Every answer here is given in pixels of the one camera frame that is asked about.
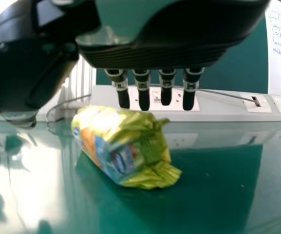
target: green table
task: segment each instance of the green table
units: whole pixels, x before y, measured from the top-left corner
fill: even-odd
[[[174,123],[165,132],[182,177],[143,191],[100,172],[68,121],[51,132],[0,122],[0,233],[281,234],[281,123]],[[191,147],[178,149],[181,136],[195,137]]]

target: power strip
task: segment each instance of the power strip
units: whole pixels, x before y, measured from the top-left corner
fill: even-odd
[[[150,87],[150,109],[157,118],[177,122],[255,122],[281,121],[281,96],[233,91],[219,91],[227,95],[247,98],[252,101],[219,94],[196,92],[196,105],[192,111],[182,109],[183,89],[173,89],[170,106],[162,106],[159,100],[160,87]],[[137,87],[129,87],[132,110],[140,110]],[[92,105],[120,108],[116,90],[110,85],[93,87]]]

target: green wall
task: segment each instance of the green wall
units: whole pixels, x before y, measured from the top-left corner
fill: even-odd
[[[158,83],[157,71],[152,71],[152,83]],[[134,84],[129,71],[129,84]],[[97,71],[97,84],[111,84],[103,70]],[[176,85],[182,85],[182,71],[176,74]],[[241,44],[229,49],[215,65],[205,69],[200,88],[268,92],[268,48],[265,18]]]

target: crinkled foil wrapper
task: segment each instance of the crinkled foil wrapper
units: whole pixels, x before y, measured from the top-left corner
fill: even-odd
[[[88,106],[78,111],[72,132],[86,155],[116,184],[165,188],[181,171],[171,165],[162,126],[151,113]]]

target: cable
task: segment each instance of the cable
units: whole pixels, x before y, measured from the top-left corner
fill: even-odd
[[[80,96],[80,97],[76,97],[76,98],[73,98],[73,99],[70,99],[70,100],[63,101],[63,102],[53,106],[51,109],[49,109],[49,111],[45,115],[45,121],[46,121],[47,127],[49,128],[48,116],[54,109],[56,109],[59,106],[62,106],[63,104],[70,103],[70,102],[73,102],[73,101],[76,101],[76,100],[79,100],[79,99],[82,99],[82,98],[88,98],[88,97],[91,97],[91,96],[92,96],[91,94],[83,95],[83,96]]]
[[[224,95],[224,96],[227,96],[227,97],[238,98],[238,99],[242,99],[242,100],[245,100],[245,101],[255,102],[254,100],[251,100],[251,99],[248,99],[248,98],[239,97],[239,96],[235,96],[235,95],[231,95],[231,94],[225,94],[225,93],[216,92],[216,91],[211,91],[211,90],[207,90],[207,89],[198,89],[197,91],[212,93],[212,94],[219,94],[219,95]]]
[[[15,203],[16,203],[16,213],[17,213],[17,216],[20,220],[20,223],[21,225],[23,226],[24,230],[26,233],[28,233],[28,229],[27,229],[27,226],[25,225],[25,222],[23,221],[23,218],[21,217],[20,215],[20,212],[19,212],[19,205],[18,205],[18,200],[17,200],[17,197],[14,193],[14,190],[13,190],[13,186],[12,186],[12,180],[11,180],[11,175],[10,175],[10,162],[9,162],[9,154],[7,153],[7,169],[8,169],[8,183],[9,183],[9,188],[10,188],[10,191],[12,193],[12,196],[13,196],[13,199],[15,200]]]

